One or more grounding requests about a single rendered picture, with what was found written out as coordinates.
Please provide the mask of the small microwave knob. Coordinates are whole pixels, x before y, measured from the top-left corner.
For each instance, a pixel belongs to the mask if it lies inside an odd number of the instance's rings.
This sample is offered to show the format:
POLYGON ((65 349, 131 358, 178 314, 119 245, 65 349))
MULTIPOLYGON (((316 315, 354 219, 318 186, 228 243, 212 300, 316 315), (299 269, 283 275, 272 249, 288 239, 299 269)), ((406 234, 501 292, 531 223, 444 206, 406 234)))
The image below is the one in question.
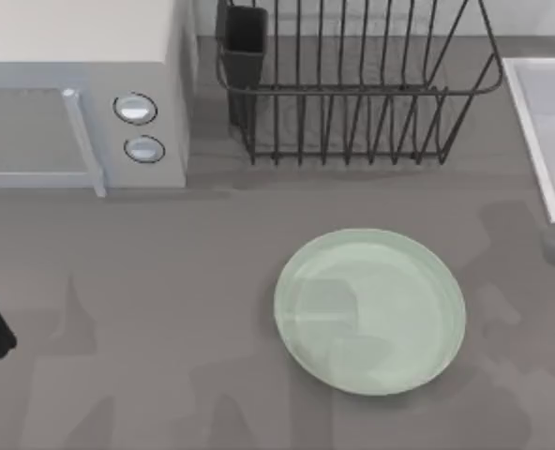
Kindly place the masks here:
POLYGON ((165 146, 158 139, 142 135, 124 142, 124 153, 140 164, 155 164, 166 154, 165 146))

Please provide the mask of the pale green plate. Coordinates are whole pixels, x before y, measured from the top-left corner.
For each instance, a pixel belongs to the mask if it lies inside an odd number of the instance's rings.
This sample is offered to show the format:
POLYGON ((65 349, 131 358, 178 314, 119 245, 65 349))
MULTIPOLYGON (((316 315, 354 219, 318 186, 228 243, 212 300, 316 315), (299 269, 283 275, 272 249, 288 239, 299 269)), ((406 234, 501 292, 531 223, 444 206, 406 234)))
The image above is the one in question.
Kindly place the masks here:
POLYGON ((345 393, 386 397, 446 371, 466 336, 456 277, 397 232, 343 229, 305 243, 281 269, 273 315, 293 361, 345 393))

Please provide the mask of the white sink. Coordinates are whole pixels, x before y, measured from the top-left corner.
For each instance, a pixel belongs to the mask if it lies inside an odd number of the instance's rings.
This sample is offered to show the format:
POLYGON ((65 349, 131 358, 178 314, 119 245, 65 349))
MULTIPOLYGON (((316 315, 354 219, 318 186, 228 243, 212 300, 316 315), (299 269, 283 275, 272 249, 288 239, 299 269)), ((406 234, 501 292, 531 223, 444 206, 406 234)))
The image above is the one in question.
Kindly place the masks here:
POLYGON ((505 78, 547 219, 555 221, 555 57, 506 57, 505 78))

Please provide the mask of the microwave oven door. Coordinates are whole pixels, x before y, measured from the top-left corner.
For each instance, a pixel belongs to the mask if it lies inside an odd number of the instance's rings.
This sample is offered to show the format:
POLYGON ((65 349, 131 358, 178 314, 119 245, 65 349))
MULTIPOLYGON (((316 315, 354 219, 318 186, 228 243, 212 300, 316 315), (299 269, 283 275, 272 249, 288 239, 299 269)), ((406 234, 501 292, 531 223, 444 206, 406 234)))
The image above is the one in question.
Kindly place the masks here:
POLYGON ((61 92, 0 88, 0 188, 91 188, 61 92))

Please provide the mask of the pale microwave oven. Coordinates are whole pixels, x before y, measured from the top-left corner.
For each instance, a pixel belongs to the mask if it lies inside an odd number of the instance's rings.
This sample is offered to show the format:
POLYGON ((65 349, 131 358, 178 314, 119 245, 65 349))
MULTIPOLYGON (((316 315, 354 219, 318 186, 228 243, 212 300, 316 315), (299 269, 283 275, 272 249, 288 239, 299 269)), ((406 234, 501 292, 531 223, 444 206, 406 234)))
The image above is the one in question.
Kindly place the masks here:
POLYGON ((189 12, 188 0, 0 0, 0 88, 78 90, 107 193, 182 188, 197 72, 189 12), (114 99, 132 92, 155 101, 153 122, 133 126, 114 114, 114 99), (124 153, 142 135, 163 143, 161 161, 124 153))

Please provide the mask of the large microwave knob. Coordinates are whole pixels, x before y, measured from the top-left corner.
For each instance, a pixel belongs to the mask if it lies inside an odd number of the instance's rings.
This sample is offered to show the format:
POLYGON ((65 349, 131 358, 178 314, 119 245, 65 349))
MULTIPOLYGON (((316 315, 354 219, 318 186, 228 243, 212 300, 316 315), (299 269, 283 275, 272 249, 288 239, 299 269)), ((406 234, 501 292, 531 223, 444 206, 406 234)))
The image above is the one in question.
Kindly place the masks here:
POLYGON ((145 94, 136 92, 116 97, 112 109, 120 120, 133 126, 144 126, 158 116, 155 101, 145 94))

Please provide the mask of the black cutlery holder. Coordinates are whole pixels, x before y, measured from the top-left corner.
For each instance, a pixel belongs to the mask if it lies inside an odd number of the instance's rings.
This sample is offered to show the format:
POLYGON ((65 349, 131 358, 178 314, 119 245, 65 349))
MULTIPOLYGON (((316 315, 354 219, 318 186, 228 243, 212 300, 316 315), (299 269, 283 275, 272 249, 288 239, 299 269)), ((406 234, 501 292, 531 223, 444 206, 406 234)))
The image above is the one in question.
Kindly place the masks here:
POLYGON ((230 123, 253 130, 257 95, 266 55, 268 11, 217 0, 216 40, 227 90, 230 123))

